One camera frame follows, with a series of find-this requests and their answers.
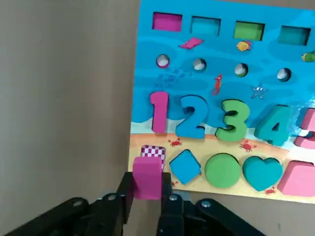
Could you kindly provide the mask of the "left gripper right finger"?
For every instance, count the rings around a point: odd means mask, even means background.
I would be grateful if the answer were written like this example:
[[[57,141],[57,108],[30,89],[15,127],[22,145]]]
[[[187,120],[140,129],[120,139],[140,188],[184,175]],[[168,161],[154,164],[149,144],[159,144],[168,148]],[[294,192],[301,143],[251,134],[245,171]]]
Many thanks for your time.
[[[170,173],[162,174],[161,215],[158,236],[262,236],[249,224],[214,199],[195,204],[172,190]]]

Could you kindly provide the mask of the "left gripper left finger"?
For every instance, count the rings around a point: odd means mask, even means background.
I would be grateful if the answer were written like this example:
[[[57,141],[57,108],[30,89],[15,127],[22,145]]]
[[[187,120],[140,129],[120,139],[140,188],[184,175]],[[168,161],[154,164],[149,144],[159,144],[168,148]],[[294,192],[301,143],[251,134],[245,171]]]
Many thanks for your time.
[[[126,172],[114,193],[89,203],[71,198],[22,226],[10,236],[121,236],[133,203],[134,183]]]

